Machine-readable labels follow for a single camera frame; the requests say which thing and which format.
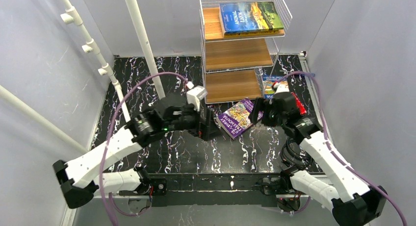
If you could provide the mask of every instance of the black marble floor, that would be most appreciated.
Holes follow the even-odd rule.
[[[195,85],[202,85],[201,57],[158,57],[156,65],[160,72],[179,73]],[[140,80],[150,75],[144,58],[117,58],[114,70],[126,94]],[[271,68],[263,68],[260,73],[270,73]],[[283,71],[301,71],[297,55],[280,55],[274,75],[284,75]],[[161,77],[165,93],[184,94],[183,83],[174,76]],[[289,87],[305,106],[308,114],[315,116],[311,96],[306,81],[300,76],[288,80]],[[153,82],[142,86],[127,101],[130,114],[137,114],[144,104],[157,100]],[[118,104],[113,86],[109,86],[101,112],[93,147],[105,141],[110,118]],[[210,104],[208,107],[219,114],[233,103]],[[119,117],[117,128],[125,124]],[[209,142],[202,141],[186,131],[168,132],[159,142],[150,144],[138,153],[130,154],[109,168],[108,171],[124,171],[134,166],[143,166],[147,172],[155,174],[246,174],[279,173],[279,152],[287,137],[281,128],[261,125],[252,127],[233,140],[225,132]],[[313,166],[310,172],[321,172]]]

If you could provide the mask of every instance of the wire bundle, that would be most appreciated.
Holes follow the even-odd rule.
[[[313,158],[303,151],[291,138],[288,138],[283,145],[280,151],[280,159],[287,167],[299,166],[302,170],[308,170],[314,163]]]

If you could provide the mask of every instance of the shelf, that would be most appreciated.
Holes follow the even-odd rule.
[[[205,44],[206,71],[273,66],[264,39]]]
[[[245,40],[245,39],[258,39],[266,37],[282,37],[285,35],[284,30],[279,30],[279,34],[273,35],[260,35],[260,36],[249,36],[249,37],[228,37],[224,38],[221,24],[220,24],[220,8],[204,8],[202,9],[203,18],[205,22],[205,41],[234,41],[234,40]]]
[[[240,101],[261,97],[254,70],[213,73],[206,75],[206,103]]]

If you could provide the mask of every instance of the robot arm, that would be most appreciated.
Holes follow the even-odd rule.
[[[266,126],[282,126],[285,134],[319,164],[333,186],[298,166],[281,172],[282,183],[288,183],[289,189],[304,192],[320,202],[332,212],[341,226],[362,226],[380,216],[386,199],[333,156],[332,152],[344,163],[348,163],[330,141],[324,138],[322,127],[316,119],[301,115],[296,98],[288,90],[277,90],[270,100],[257,98],[250,114],[253,123],[257,122],[259,112],[263,112],[261,122]]]
[[[151,142],[163,138],[172,130],[187,130],[194,136],[208,140],[218,132],[213,124],[212,111],[207,110],[206,119],[200,116],[200,101],[206,95],[204,87],[196,86],[186,93],[186,100],[171,94],[159,100],[155,106],[144,110],[115,133],[108,144],[104,169],[123,157],[140,151]],[[100,188],[105,193],[119,190],[148,193],[151,186],[157,186],[153,195],[166,193],[166,180],[150,179],[141,167],[124,172],[103,174],[103,186],[99,186],[99,170],[106,142],[77,159],[53,164],[56,177],[69,208],[78,208],[88,203]]]

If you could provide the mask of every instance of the pipe fitting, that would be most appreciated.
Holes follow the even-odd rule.
[[[66,10],[66,13],[61,14],[61,18],[65,24],[74,23],[77,26],[82,24],[81,16],[73,6],[70,9]]]
[[[85,53],[90,53],[90,52],[94,51],[94,49],[93,49],[92,47],[88,46],[88,45],[83,45],[83,46],[82,46],[82,50],[83,50]]]
[[[116,82],[112,83],[112,84],[116,88],[116,91],[117,91],[118,88],[121,89],[121,85],[120,85],[120,82],[118,80]]]
[[[91,41],[87,42],[87,44],[84,46],[91,48],[91,51],[89,52],[93,52],[94,54],[99,54],[101,52],[100,47],[98,47],[97,43],[92,38],[91,38]]]
[[[107,71],[106,71],[106,70],[104,70],[104,69],[102,69],[102,68],[99,68],[99,69],[98,69],[98,73],[99,73],[100,75],[106,75],[106,74],[107,74]]]
[[[100,68],[100,69],[103,69],[103,70],[105,70],[107,73],[107,75],[108,76],[112,76],[112,75],[114,75],[114,72],[113,72],[113,70],[111,69],[111,67],[110,67],[110,65],[107,63],[107,65],[105,65],[104,67],[102,67],[102,68]]]

